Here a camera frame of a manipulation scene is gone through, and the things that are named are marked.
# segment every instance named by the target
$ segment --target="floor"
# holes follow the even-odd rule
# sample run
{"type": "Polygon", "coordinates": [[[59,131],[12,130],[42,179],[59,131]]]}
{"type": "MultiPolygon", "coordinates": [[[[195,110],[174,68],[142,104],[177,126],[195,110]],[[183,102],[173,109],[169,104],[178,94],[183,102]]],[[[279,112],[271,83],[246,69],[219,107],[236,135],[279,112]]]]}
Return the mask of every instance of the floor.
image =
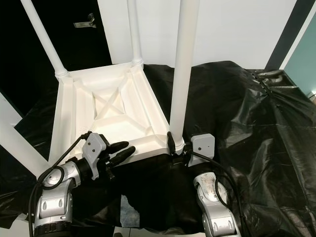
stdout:
{"type": "MultiPolygon", "coordinates": [[[[115,227],[114,233],[121,233],[123,237],[172,237],[172,235],[158,235],[151,233],[145,229],[129,229],[115,227]]],[[[0,228],[1,237],[29,237],[28,223],[26,221],[15,220],[11,229],[0,228]]],[[[181,237],[205,237],[204,233],[195,235],[183,235],[181,237]]]]}

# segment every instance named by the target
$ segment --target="black plastic sheet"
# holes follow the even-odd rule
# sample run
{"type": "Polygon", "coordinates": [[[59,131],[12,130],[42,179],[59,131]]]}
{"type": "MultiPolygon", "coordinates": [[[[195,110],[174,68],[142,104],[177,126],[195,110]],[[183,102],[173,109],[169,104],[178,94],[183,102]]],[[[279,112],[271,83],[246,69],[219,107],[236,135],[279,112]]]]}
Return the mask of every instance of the black plastic sheet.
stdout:
{"type": "MultiPolygon", "coordinates": [[[[169,119],[174,69],[145,65],[144,72],[169,119]]],[[[56,92],[48,94],[16,127],[45,158],[55,101],[56,92]]],[[[183,136],[189,141],[197,133],[215,136],[214,159],[233,175],[253,236],[316,236],[316,106],[284,71],[245,70],[233,62],[193,67],[183,136]]],[[[9,154],[0,157],[0,225],[5,226],[4,220],[26,212],[28,196],[21,193],[35,180],[9,154]],[[19,172],[8,168],[12,162],[19,172]]],[[[123,194],[140,213],[142,228],[203,231],[193,178],[210,169],[209,164],[198,169],[173,164],[167,155],[117,167],[116,182],[100,175],[73,190],[73,225],[120,226],[123,194]]]]}

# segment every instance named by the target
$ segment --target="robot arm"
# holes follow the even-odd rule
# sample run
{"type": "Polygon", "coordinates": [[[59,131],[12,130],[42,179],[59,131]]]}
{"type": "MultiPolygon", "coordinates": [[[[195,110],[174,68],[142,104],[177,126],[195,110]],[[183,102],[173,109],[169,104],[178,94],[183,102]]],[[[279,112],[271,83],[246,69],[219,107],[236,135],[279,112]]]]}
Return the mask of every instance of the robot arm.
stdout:
{"type": "Polygon", "coordinates": [[[109,178],[113,179],[114,175],[110,169],[132,155],[135,147],[117,153],[112,159],[109,154],[116,153],[128,145],[128,142],[110,145],[102,134],[90,133],[82,148],[82,159],[71,158],[65,164],[57,166],[43,180],[43,192],[35,215],[34,236],[71,236],[72,189],[87,178],[97,179],[99,170],[106,171],[109,178]]]}

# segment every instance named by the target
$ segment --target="white cylindrical leg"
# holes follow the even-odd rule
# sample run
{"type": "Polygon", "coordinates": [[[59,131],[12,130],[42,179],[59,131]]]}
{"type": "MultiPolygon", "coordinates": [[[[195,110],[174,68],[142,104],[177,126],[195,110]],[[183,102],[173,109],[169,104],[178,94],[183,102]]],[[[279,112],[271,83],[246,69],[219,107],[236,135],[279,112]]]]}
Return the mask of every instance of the white cylindrical leg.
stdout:
{"type": "Polygon", "coordinates": [[[136,0],[127,0],[127,9],[128,9],[130,37],[132,41],[132,51],[133,51],[132,64],[133,66],[136,66],[136,65],[143,66],[144,61],[142,58],[142,51],[140,48],[136,0]]]}
{"type": "Polygon", "coordinates": [[[63,77],[68,74],[67,70],[64,68],[62,62],[60,61],[60,58],[58,57],[58,54],[50,41],[50,38],[40,21],[40,17],[38,13],[36,12],[32,1],[31,0],[21,0],[21,3],[23,4],[23,7],[31,21],[31,24],[34,27],[34,30],[36,31],[37,36],[39,37],[39,40],[41,44],[43,45],[43,48],[48,55],[48,58],[51,62],[51,64],[54,67],[55,75],[56,77],[63,77]]]}
{"type": "Polygon", "coordinates": [[[0,144],[38,178],[48,162],[11,125],[0,120],[0,144]]]}
{"type": "Polygon", "coordinates": [[[176,152],[183,150],[182,138],[188,90],[198,22],[199,0],[181,0],[178,26],[176,63],[174,68],[170,132],[176,152]]]}

